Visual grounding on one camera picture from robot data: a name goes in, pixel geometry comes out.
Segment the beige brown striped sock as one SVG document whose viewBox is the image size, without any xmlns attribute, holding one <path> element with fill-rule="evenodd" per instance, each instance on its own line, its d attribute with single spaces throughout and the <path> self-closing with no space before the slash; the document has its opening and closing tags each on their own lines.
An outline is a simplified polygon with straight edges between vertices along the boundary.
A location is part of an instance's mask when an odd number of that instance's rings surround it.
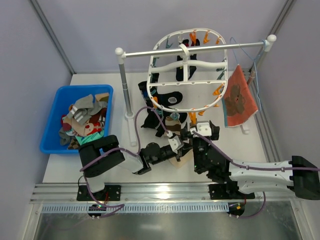
<svg viewBox="0 0 320 240">
<path fill-rule="evenodd" d="M 171 114 L 165 118 L 164 122 L 168 131 L 165 136 L 168 137 L 169 149 L 173 152 L 173 157 L 169 158 L 169 162 L 176 169 L 180 169 L 191 159 L 192 146 L 188 141 L 182 140 L 181 130 L 183 124 L 179 117 Z"/>
</svg>

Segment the white oval clip hanger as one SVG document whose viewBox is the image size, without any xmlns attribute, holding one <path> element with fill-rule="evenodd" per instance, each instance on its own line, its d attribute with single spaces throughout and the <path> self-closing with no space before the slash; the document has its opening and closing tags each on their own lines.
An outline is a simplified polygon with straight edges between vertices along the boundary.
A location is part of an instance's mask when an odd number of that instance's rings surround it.
<svg viewBox="0 0 320 240">
<path fill-rule="evenodd" d="M 203 113 L 210 107 L 215 106 L 222 99 L 228 86 L 228 54 L 224 47 L 226 41 L 224 37 L 209 28 L 193 28 L 175 31 L 163 37 L 157 42 L 152 51 L 146 55 L 150 57 L 150 66 L 148 68 L 148 77 L 146 81 L 146 92 L 154 108 L 170 113 L 188 113 L 192 124 L 196 123 L 196 115 Z M 198 53 L 209 53 L 214 50 L 223 51 L 223 60 L 219 62 L 208 62 L 197 59 Z M 220 70 L 218 79 L 192 80 L 195 71 L 198 68 L 205 70 Z M 176 70 L 176 80 L 158 83 L 153 80 L 156 74 L 166 73 Z M 211 85 L 220 84 L 222 92 L 217 94 L 208 105 L 196 108 L 174 108 L 169 109 L 160 98 L 156 97 L 153 89 L 157 87 L 171 86 L 193 86 L 193 85 Z"/>
</svg>

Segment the grey striped sock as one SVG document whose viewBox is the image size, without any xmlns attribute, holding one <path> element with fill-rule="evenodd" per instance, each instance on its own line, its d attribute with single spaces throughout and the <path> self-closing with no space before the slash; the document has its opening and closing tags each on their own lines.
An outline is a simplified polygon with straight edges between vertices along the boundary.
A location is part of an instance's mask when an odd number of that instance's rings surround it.
<svg viewBox="0 0 320 240">
<path fill-rule="evenodd" d="M 71 107 L 71 110 L 67 114 L 69 119 L 76 120 L 80 125 L 84 125 L 91 116 L 95 115 L 99 111 L 100 105 L 94 102 L 94 97 L 89 94 L 85 97 L 78 99 Z"/>
</svg>

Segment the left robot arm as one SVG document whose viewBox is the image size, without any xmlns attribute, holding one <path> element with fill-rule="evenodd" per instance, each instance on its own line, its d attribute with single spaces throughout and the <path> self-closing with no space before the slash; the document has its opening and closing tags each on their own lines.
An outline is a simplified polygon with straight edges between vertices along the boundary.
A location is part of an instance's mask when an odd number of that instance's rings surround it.
<svg viewBox="0 0 320 240">
<path fill-rule="evenodd" d="M 168 145 L 160 147 L 151 142 L 138 153 L 133 153 L 119 146 L 115 135 L 102 137 L 98 140 L 83 144 L 78 153 L 82 168 L 80 172 L 91 193 L 99 193 L 105 189 L 102 175 L 110 169 L 119 166 L 135 175 L 143 175 L 152 170 L 151 166 L 170 159 L 178 163 L 192 149 L 189 143 L 174 134 L 168 138 Z"/>
</svg>

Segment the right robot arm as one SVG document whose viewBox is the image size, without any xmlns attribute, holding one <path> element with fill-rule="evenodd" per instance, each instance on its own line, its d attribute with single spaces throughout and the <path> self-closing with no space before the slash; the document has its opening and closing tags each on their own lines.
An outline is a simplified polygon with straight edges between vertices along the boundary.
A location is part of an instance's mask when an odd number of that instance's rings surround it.
<svg viewBox="0 0 320 240">
<path fill-rule="evenodd" d="M 297 198 L 319 200 L 320 169 L 302 156 L 293 155 L 280 162 L 246 162 L 235 160 L 213 142 L 219 139 L 220 128 L 211 121 L 185 126 L 180 135 L 190 140 L 194 171 L 226 184 L 227 192 L 245 195 L 257 192 L 293 192 Z"/>
</svg>

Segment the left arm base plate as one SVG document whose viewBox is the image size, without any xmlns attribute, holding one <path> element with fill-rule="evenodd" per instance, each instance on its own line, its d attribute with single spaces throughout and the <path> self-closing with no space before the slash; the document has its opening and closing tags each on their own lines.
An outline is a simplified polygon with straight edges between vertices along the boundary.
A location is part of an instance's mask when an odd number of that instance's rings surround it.
<svg viewBox="0 0 320 240">
<path fill-rule="evenodd" d="M 121 186 L 120 185 L 105 185 L 104 189 L 93 193 L 95 199 L 99 202 L 107 201 L 120 201 L 121 199 Z M 91 195 L 88 192 L 86 185 L 80 185 L 78 187 L 76 200 L 79 202 L 93 201 Z"/>
</svg>

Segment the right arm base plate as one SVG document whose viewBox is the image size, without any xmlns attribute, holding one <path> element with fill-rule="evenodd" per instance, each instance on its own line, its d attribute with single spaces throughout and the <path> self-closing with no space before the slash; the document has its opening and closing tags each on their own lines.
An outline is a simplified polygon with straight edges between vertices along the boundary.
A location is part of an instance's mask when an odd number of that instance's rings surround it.
<svg viewBox="0 0 320 240">
<path fill-rule="evenodd" d="M 236 187 L 224 184 L 209 184 L 209 196 L 211 200 L 253 200 L 254 193 L 241 193 Z"/>
</svg>

